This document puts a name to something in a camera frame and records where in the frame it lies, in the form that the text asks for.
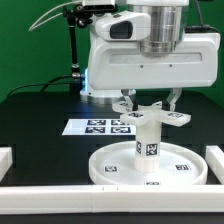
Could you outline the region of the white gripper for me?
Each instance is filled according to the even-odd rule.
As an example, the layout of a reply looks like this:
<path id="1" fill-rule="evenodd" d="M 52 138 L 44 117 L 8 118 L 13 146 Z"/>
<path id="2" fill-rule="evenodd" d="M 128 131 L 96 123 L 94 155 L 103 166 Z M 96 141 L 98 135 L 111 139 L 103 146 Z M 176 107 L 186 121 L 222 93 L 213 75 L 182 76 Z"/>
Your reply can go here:
<path id="1" fill-rule="evenodd" d="M 207 87 L 217 79 L 217 33 L 187 34 L 169 54 L 143 53 L 138 42 L 107 42 L 101 38 L 91 46 L 88 84 L 95 90 L 121 90 L 126 110 L 137 111 L 134 89 L 173 88 L 162 103 L 175 111 L 186 87 Z"/>

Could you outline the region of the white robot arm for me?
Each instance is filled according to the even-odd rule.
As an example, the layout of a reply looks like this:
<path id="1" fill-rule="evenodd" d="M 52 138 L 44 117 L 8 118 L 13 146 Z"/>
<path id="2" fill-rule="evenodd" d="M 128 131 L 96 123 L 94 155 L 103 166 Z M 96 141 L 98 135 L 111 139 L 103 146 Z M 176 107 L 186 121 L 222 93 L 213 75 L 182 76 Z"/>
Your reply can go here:
<path id="1" fill-rule="evenodd" d="M 112 103 L 124 97 L 130 108 L 138 89 L 168 89 L 171 109 L 186 87 L 206 87 L 217 79 L 221 35 L 189 30 L 189 0 L 83 0 L 90 15 L 91 48 L 81 97 Z"/>

